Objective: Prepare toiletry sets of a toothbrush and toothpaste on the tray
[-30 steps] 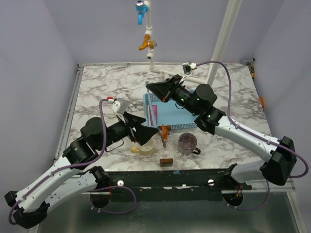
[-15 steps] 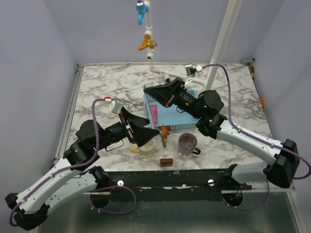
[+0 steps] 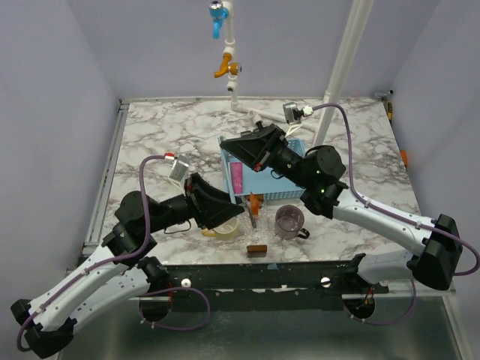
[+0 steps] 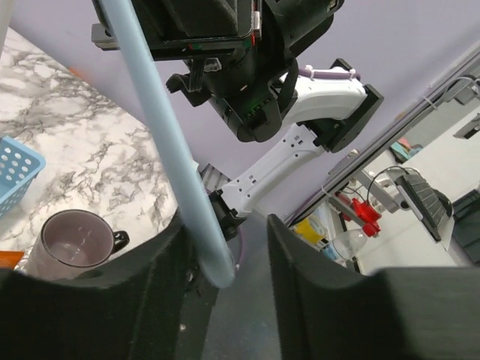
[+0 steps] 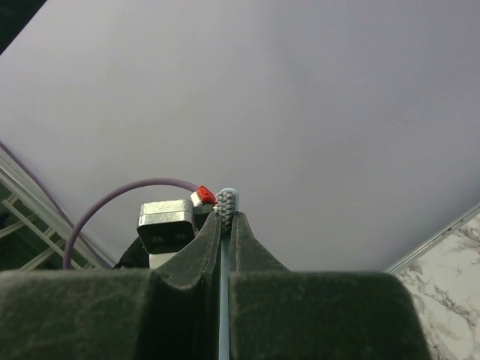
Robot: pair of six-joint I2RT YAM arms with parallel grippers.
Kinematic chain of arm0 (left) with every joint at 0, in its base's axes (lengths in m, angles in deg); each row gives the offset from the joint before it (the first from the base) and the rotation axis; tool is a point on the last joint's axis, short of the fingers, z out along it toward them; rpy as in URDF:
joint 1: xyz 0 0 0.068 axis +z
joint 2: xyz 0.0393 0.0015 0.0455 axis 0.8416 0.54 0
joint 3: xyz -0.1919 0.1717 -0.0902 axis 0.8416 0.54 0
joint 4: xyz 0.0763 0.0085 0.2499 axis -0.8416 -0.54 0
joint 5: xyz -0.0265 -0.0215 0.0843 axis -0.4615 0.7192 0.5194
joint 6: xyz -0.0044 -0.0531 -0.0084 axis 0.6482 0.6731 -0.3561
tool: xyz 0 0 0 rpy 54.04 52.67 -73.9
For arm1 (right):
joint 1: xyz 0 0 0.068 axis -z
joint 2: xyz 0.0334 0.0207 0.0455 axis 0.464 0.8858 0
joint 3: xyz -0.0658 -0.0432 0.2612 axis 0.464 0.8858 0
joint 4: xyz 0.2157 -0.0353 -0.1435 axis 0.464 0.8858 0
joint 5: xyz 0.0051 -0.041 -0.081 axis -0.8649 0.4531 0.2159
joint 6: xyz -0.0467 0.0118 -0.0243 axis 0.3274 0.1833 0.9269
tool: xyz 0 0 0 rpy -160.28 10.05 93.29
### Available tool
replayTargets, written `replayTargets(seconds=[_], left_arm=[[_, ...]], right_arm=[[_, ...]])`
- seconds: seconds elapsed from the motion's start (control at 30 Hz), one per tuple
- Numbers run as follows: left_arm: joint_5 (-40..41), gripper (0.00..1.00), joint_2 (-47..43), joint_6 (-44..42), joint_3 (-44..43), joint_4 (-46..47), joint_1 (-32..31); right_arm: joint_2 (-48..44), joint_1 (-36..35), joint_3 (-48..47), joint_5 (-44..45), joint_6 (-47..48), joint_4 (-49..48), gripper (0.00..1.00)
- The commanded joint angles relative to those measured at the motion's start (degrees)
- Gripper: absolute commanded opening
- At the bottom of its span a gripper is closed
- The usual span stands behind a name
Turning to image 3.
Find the yellow ceramic mug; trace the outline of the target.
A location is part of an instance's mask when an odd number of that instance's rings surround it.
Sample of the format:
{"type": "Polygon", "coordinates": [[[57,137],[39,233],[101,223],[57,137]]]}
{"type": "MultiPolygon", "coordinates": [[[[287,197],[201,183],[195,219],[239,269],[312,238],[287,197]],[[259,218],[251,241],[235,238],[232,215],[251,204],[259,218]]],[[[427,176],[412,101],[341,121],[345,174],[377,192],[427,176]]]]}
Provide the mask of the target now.
{"type": "Polygon", "coordinates": [[[239,221],[233,217],[213,229],[203,229],[202,235],[205,237],[228,240],[235,238],[239,233],[239,221]]]}

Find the light blue plastic basket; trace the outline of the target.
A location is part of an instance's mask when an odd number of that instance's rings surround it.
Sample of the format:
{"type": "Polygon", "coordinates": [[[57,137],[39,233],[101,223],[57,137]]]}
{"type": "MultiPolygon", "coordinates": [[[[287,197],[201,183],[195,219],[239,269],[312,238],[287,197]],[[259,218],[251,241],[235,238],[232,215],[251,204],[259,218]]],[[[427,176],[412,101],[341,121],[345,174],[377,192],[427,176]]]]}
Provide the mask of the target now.
{"type": "Polygon", "coordinates": [[[245,198],[251,193],[263,195],[266,200],[298,199],[304,191],[287,178],[275,178],[270,173],[271,168],[267,168],[262,172],[254,172],[223,149],[220,150],[220,159],[223,173],[223,188],[229,194],[230,200],[233,203],[235,202],[234,197],[245,198]],[[242,192],[238,194],[234,193],[233,187],[233,175],[230,166],[233,163],[240,163],[242,165],[242,192]]]}

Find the orange toothpaste tube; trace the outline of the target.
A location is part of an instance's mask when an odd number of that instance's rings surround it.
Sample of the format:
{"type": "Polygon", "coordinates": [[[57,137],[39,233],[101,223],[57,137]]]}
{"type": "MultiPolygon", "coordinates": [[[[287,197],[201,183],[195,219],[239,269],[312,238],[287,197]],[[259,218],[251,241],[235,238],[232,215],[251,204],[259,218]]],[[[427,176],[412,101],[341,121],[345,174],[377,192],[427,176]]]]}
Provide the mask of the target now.
{"type": "Polygon", "coordinates": [[[255,218],[259,216],[262,201],[263,196],[261,194],[251,193],[249,196],[250,212],[255,218]]]}

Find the grey toothbrush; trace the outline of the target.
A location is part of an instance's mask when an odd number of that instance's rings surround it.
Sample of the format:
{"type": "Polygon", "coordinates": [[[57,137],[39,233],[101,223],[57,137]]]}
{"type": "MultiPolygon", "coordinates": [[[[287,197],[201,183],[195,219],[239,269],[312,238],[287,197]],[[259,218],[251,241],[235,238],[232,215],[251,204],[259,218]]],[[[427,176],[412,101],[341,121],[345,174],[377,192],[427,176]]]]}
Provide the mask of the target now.
{"type": "Polygon", "coordinates": [[[253,212],[251,210],[251,204],[247,200],[244,201],[244,208],[246,209],[246,212],[248,213],[252,228],[256,229],[257,228],[257,220],[256,220],[255,215],[253,214],[253,212]]]}

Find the clear tray with brown ends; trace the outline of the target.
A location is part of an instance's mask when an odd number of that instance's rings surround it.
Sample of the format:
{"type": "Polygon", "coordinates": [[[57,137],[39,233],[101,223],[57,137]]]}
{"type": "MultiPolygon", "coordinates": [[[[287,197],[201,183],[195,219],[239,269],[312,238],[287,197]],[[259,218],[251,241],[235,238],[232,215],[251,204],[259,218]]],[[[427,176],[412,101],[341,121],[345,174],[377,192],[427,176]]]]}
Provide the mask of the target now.
{"type": "MultiPolygon", "coordinates": [[[[245,197],[245,200],[247,200],[248,202],[249,202],[250,194],[245,197]]],[[[257,228],[253,229],[251,227],[254,232],[256,232],[259,229],[258,222],[257,222],[258,217],[256,217],[257,228]]],[[[268,249],[269,248],[268,248],[267,244],[260,244],[260,243],[248,244],[247,245],[247,257],[251,258],[251,259],[253,259],[253,258],[264,258],[267,255],[268,249]]]]}

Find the purple plastic cup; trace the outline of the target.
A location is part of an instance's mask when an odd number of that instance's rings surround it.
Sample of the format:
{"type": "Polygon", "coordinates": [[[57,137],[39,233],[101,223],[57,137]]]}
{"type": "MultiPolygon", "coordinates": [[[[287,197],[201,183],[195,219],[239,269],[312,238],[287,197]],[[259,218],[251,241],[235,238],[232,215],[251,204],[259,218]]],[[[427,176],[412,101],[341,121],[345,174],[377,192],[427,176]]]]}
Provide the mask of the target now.
{"type": "Polygon", "coordinates": [[[282,239],[296,237],[308,239],[310,232],[304,228],[305,216],[300,208],[294,205],[281,206],[274,217],[274,233],[282,239]]]}

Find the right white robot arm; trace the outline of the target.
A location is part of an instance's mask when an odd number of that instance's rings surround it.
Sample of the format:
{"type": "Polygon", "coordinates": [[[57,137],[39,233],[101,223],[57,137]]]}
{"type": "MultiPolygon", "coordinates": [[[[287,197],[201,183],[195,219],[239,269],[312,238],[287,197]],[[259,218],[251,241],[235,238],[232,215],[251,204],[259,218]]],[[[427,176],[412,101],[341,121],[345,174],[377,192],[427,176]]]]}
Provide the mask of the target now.
{"type": "Polygon", "coordinates": [[[300,200],[312,214],[355,224],[402,247],[361,256],[357,268],[345,275],[350,292],[360,294],[381,281],[406,279],[434,290],[449,289],[463,250],[452,218],[409,214],[361,195],[352,182],[341,181],[347,168],[333,146],[321,145],[301,156],[273,124],[223,139],[220,148],[254,172],[269,168],[302,188],[300,200]]]}

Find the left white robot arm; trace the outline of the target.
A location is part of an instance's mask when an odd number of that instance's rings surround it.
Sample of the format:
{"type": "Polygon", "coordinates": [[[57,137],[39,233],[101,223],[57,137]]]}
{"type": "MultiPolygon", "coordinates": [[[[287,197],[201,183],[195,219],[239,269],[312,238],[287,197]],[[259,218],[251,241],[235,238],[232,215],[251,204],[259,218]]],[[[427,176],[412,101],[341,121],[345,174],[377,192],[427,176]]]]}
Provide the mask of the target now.
{"type": "Polygon", "coordinates": [[[143,188],[131,191],[115,212],[117,224],[89,258],[43,295],[15,301],[10,310],[21,326],[19,350],[49,358],[110,305],[145,293],[159,296],[170,285],[170,276],[148,255],[156,245],[153,233],[192,222],[210,230],[244,211],[239,197],[212,187],[197,173],[185,180],[184,190],[163,202],[143,188]]]}

